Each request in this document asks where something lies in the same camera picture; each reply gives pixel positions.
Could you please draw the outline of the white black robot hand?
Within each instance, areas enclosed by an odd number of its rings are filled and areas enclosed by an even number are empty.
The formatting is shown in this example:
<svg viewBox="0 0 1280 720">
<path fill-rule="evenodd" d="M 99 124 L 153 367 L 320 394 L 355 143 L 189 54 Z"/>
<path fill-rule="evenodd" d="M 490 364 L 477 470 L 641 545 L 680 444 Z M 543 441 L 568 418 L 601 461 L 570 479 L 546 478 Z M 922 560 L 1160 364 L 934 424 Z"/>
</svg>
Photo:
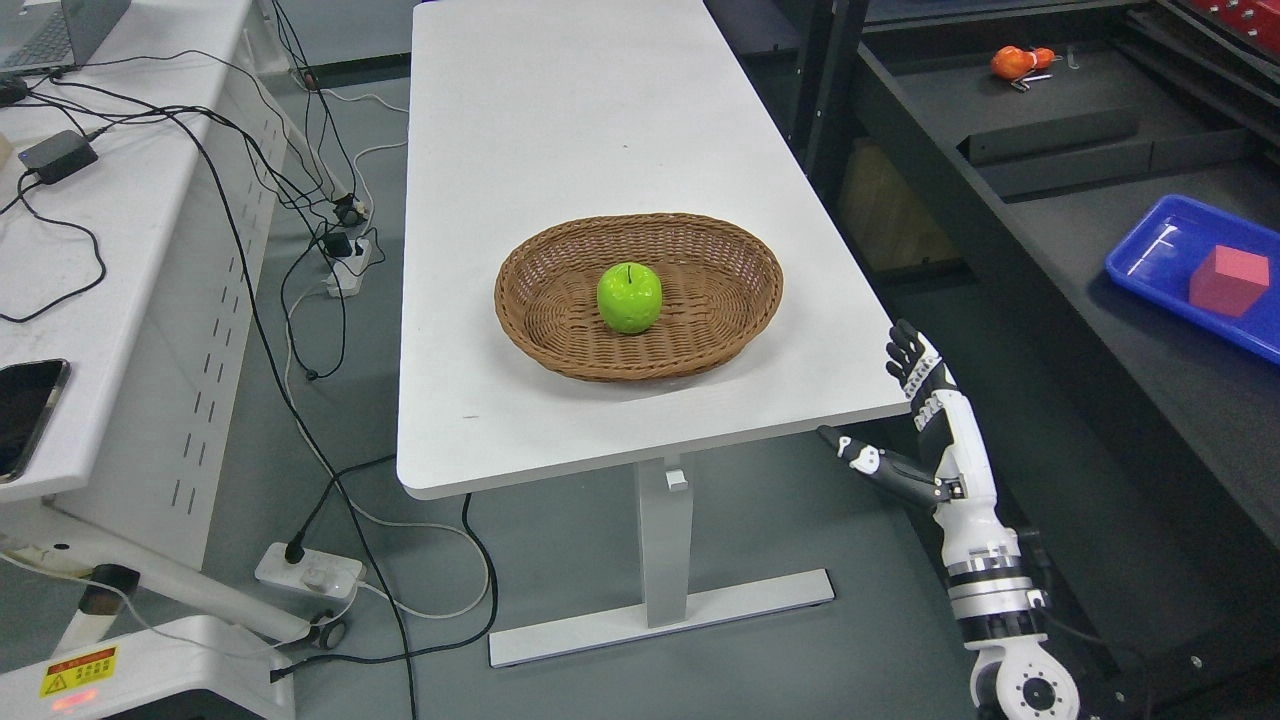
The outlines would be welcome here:
<svg viewBox="0 0 1280 720">
<path fill-rule="evenodd" d="M 819 436 L 847 468 L 931 511 L 943 532 L 946 568 L 1020 566 L 1018 536 L 996 512 L 998 493 L 977 416 L 943 357 L 905 320 L 891 327 L 886 352 L 886 370 L 910 404 L 920 459 L 877 448 L 835 427 L 819 427 Z"/>
</svg>

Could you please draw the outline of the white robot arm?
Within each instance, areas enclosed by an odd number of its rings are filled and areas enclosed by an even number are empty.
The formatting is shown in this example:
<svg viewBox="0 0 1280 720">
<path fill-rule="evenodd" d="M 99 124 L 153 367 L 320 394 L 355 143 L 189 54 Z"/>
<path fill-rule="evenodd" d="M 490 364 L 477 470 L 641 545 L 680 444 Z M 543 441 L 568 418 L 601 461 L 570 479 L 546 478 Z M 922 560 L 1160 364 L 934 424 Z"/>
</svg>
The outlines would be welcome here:
<svg viewBox="0 0 1280 720">
<path fill-rule="evenodd" d="M 1016 548 L 989 546 L 947 566 L 950 606 L 966 650 L 977 652 L 970 694 L 978 719 L 1076 719 L 1080 696 L 1046 648 L 1036 611 L 1044 594 Z"/>
</svg>

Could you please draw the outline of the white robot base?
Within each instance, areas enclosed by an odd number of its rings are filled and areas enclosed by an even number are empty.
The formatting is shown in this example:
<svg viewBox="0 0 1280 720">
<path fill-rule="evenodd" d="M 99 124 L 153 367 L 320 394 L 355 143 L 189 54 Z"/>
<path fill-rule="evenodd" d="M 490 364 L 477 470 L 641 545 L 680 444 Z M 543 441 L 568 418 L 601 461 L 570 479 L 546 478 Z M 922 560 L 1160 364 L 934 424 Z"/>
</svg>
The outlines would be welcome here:
<svg viewBox="0 0 1280 720">
<path fill-rule="evenodd" d="M 285 656 L 207 615 L 58 653 L 3 674 L 4 719 L 293 719 Z"/>
</svg>

